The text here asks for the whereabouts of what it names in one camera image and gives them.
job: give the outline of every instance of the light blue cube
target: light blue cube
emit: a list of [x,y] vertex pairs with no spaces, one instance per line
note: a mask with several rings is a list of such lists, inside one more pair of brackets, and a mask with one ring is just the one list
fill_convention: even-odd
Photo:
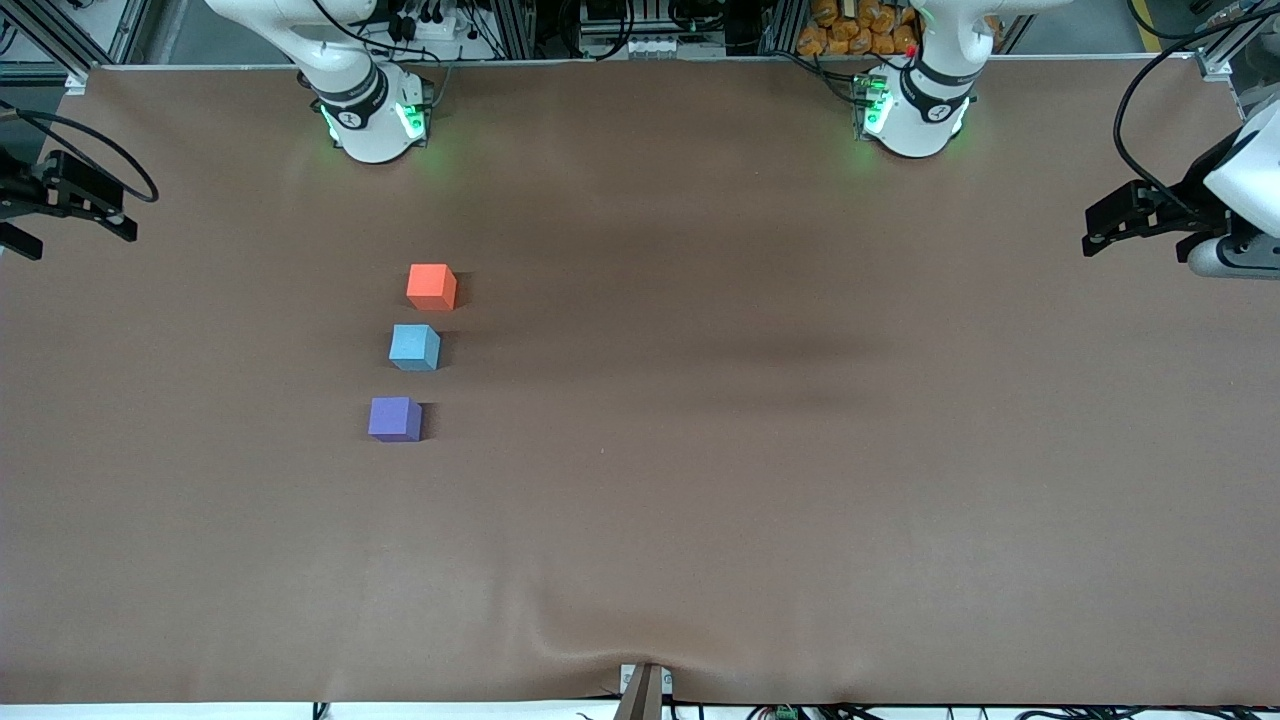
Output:
[[389,357],[401,370],[434,370],[440,365],[440,336],[431,325],[396,325]]

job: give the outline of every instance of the orange cube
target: orange cube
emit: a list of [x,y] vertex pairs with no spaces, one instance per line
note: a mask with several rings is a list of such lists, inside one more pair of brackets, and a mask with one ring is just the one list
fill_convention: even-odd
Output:
[[404,295],[419,310],[453,310],[458,279],[448,265],[413,264],[408,266],[408,290]]

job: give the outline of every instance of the cube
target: cube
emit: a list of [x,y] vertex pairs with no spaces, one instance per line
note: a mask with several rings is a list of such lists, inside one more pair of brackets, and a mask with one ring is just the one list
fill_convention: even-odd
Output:
[[401,370],[434,370],[440,365],[440,336],[431,325],[396,325],[388,357]]
[[383,442],[422,439],[422,406],[408,397],[375,397],[369,409],[369,434]]
[[404,295],[419,310],[453,310],[458,279],[448,265],[416,264],[408,266],[408,288]]

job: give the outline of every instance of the brown table surface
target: brown table surface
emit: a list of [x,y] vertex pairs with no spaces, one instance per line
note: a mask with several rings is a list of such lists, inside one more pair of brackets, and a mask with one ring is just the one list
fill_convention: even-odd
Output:
[[[468,68],[383,167],[292,72],[96,73],[64,110],[164,196],[3,263],[0,700],[652,659],[701,701],[1280,702],[1280,287],[1080,256],[1138,67],[995,63],[924,161],[788,64]],[[1171,63],[1133,150],[1175,179],[1236,122]],[[436,373],[387,360],[415,320]],[[367,438],[401,393],[430,438]]]

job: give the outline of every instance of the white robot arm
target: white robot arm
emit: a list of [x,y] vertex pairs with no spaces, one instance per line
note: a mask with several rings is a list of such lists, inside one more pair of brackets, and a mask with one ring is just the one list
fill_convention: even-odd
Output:
[[986,22],[998,13],[1033,13],[1071,0],[911,0],[924,20],[919,53],[870,72],[873,105],[863,132],[892,152],[927,158],[942,150],[969,108],[969,90],[991,58]]
[[1085,214],[1084,255],[1129,237],[1190,232],[1178,260],[1210,278],[1280,279],[1280,100],[1201,155],[1170,187],[1130,181]]
[[[422,79],[392,63],[375,63],[346,37],[314,0],[206,0],[230,20],[289,56],[320,97],[329,135],[361,163],[385,163],[426,141],[430,97]],[[326,0],[334,20],[367,18],[376,0]]]

